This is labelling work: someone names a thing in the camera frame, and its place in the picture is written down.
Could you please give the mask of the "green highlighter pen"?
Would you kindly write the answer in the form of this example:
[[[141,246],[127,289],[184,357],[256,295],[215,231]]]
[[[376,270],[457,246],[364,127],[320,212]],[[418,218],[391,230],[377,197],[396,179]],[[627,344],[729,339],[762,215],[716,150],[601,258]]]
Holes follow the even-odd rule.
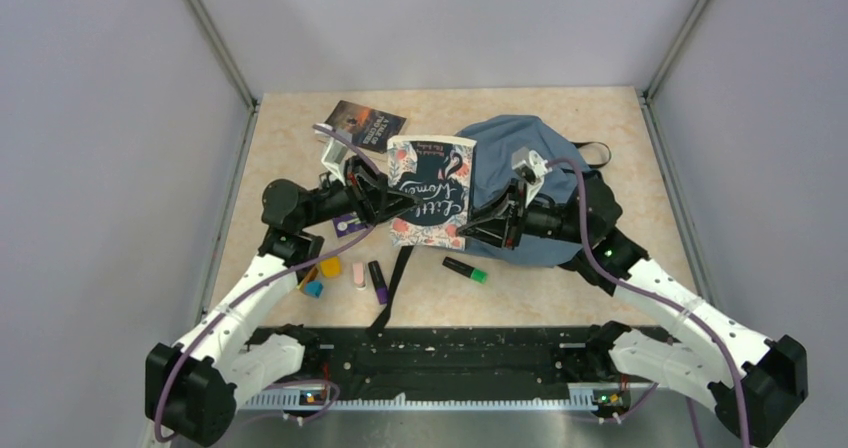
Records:
[[[487,281],[487,273],[475,268],[467,263],[461,262],[452,257],[445,257],[442,265],[465,278],[468,278],[476,283],[485,284]]]

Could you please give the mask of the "yellow sharpener block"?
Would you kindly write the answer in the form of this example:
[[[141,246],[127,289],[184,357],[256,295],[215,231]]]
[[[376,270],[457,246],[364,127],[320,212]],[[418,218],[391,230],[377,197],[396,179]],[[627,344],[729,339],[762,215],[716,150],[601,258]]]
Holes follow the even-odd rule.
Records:
[[[340,277],[343,273],[343,264],[338,256],[324,259],[318,267],[321,275],[328,279]]]

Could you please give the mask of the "dark sunset cover book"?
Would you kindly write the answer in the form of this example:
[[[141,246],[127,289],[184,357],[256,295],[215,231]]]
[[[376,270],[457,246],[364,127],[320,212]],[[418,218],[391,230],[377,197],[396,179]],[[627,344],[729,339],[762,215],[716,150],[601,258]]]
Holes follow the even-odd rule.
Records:
[[[388,140],[401,133],[406,121],[400,115],[340,100],[325,124],[335,131],[348,133],[360,149],[384,154]]]

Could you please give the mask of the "pink eraser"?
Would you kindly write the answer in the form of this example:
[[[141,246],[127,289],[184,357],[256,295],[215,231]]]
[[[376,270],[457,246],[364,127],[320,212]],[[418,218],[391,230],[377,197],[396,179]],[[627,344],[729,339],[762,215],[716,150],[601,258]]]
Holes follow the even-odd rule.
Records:
[[[357,290],[366,288],[365,265],[362,262],[352,264],[353,283]]]

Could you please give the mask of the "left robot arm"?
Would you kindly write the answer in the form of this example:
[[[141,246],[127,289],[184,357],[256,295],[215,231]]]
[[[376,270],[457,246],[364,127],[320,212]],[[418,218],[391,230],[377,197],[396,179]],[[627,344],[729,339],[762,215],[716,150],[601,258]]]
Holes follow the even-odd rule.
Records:
[[[300,274],[326,259],[322,238],[307,228],[356,213],[373,229],[422,202],[390,187],[386,174],[359,157],[322,174],[313,189],[274,180],[261,199],[267,231],[246,272],[194,328],[147,355],[145,415],[159,443],[182,436],[209,447],[238,409],[275,381],[317,375],[321,356],[301,338],[273,334],[245,347],[271,308],[299,286]]]

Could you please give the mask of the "purple cover book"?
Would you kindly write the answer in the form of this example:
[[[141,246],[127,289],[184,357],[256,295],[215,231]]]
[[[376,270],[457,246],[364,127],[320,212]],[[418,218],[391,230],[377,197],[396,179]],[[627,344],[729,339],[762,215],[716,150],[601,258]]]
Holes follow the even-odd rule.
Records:
[[[356,213],[344,214],[332,219],[332,227],[337,238],[361,232],[368,228]]]

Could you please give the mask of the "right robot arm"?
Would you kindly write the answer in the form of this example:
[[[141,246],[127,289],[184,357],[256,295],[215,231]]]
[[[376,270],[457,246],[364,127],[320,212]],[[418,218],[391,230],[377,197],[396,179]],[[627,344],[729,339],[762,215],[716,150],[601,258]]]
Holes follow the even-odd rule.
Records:
[[[609,322],[590,343],[589,372],[600,380],[620,373],[663,385],[711,410],[746,445],[769,446],[807,398],[804,346],[744,326],[676,281],[617,228],[622,209],[598,176],[582,178],[566,203],[532,201],[530,193],[524,181],[511,180],[473,210],[458,234],[506,249],[525,235],[580,243],[567,268],[675,340],[656,341]]]

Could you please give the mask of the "blue small block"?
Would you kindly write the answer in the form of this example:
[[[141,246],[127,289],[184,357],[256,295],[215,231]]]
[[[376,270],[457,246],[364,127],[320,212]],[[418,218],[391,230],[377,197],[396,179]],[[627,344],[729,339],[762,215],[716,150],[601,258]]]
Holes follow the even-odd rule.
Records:
[[[313,280],[305,283],[302,292],[312,298],[319,299],[323,293],[324,285],[321,281]]]

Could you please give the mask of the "floral Little Women book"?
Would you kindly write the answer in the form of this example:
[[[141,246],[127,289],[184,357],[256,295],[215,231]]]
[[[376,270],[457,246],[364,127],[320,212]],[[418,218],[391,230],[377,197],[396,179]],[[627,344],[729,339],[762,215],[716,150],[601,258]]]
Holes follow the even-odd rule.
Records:
[[[420,203],[392,222],[395,246],[429,246],[454,251],[466,248],[458,229],[472,208],[476,142],[445,135],[399,135],[388,140],[391,188]]]

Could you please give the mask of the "orange yellow sticky notes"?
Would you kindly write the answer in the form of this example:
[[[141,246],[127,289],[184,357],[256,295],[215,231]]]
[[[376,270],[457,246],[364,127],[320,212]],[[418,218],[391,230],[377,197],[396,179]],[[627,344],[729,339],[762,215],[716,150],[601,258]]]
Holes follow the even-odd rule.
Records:
[[[319,269],[316,265],[312,265],[308,268],[304,268],[297,272],[298,275],[298,286],[297,289],[299,291],[303,291],[306,285],[317,278]]]

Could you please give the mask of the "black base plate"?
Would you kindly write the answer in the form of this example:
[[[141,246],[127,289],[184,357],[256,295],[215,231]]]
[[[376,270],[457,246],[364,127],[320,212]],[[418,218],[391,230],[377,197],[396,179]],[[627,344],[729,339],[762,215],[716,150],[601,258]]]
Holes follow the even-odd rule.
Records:
[[[576,383],[623,387],[626,381],[660,380],[611,358],[616,335],[668,345],[659,327],[644,332],[617,322],[589,327],[316,328],[287,324],[259,327],[245,345],[293,339],[304,353],[292,374],[260,382],[327,382],[343,401],[529,401],[567,398]]]

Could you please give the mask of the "aluminium frame rail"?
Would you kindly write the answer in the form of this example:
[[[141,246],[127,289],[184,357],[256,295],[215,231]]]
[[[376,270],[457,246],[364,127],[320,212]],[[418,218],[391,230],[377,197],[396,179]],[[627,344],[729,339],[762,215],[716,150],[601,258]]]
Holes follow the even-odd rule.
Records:
[[[311,350],[300,372],[239,402],[208,361],[187,360],[159,419],[163,427],[202,446],[219,441],[240,410],[282,411],[308,418],[326,410],[401,411],[570,410],[612,423],[636,409],[627,391],[583,387],[585,348],[542,342],[504,345],[486,354],[471,344],[430,351],[409,346],[370,352],[338,342]]]

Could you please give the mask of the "purple highlighter pen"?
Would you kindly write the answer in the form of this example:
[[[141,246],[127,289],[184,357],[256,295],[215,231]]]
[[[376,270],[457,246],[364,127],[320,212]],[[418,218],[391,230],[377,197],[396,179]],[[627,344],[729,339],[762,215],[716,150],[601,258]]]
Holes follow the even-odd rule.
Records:
[[[381,266],[377,260],[370,261],[367,266],[378,303],[385,306],[389,301],[389,290]]]

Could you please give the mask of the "blue student backpack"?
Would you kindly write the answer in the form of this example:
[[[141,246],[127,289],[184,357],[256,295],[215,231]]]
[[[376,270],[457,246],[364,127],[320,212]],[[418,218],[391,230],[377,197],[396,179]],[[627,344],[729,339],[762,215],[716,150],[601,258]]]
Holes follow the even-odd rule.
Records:
[[[587,162],[571,142],[539,117],[499,115],[453,136],[396,136],[389,142],[393,187],[423,202],[398,216],[399,247],[383,311],[367,328],[381,333],[417,246],[500,260],[517,266],[571,268],[581,250],[577,185],[600,193],[590,218],[598,239],[621,211],[611,205],[601,164]]]

